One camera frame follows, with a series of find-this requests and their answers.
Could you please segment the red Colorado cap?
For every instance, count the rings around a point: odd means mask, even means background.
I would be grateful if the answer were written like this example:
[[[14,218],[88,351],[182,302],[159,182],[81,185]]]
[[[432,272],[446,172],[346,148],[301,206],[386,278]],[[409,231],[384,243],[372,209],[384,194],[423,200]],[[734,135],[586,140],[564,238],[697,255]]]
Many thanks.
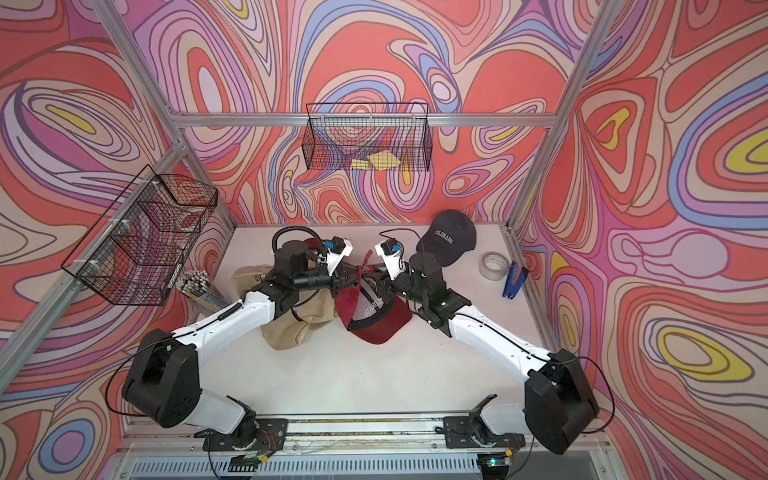
[[[372,254],[368,251],[363,263],[355,267],[353,282],[338,294],[335,308],[348,332],[367,343],[381,345],[409,323],[413,314],[399,297],[385,300],[377,292]]]

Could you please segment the dark red cap front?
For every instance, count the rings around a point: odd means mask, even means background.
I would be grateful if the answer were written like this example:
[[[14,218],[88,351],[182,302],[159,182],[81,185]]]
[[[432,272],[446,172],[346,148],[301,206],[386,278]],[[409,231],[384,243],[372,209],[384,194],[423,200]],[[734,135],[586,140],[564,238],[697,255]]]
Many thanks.
[[[307,248],[317,255],[327,255],[329,252],[329,243],[326,240],[318,240],[316,238],[307,238],[304,240]]]

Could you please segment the beige cap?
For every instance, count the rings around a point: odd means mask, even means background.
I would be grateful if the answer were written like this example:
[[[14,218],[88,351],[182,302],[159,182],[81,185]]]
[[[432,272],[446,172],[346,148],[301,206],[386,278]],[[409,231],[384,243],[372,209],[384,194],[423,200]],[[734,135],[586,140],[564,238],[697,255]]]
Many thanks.
[[[335,299],[329,290],[301,292],[294,310],[302,321],[310,324],[324,324],[338,318]]]
[[[286,313],[260,328],[261,335],[274,350],[284,351],[298,347],[315,330],[328,321],[299,320],[292,313]]]
[[[272,270],[271,265],[244,266],[238,268],[231,276],[231,285],[238,298],[253,288],[259,286]]]

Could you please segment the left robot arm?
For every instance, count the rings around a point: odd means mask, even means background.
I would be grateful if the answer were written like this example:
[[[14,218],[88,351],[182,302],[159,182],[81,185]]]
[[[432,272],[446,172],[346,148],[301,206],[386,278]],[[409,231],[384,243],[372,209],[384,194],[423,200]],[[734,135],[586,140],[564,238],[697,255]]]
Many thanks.
[[[287,313],[304,291],[337,295],[352,283],[343,260],[350,241],[322,240],[318,251],[298,240],[274,249],[272,269],[243,299],[173,332],[146,334],[133,357],[122,397],[163,428],[198,427],[234,450],[250,450],[267,439],[255,412],[230,396],[200,385],[200,370],[227,346]]]

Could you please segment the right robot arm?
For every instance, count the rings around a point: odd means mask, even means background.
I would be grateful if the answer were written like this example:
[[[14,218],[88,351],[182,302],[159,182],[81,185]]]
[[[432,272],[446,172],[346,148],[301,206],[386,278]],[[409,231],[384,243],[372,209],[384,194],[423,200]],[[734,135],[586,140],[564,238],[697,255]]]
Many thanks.
[[[543,447],[562,455],[587,432],[599,406],[579,357],[536,346],[492,321],[447,286],[434,255],[417,252],[406,262],[401,250],[387,253],[382,245],[376,255],[382,297],[413,303],[431,328],[481,353],[523,388],[525,425]]]

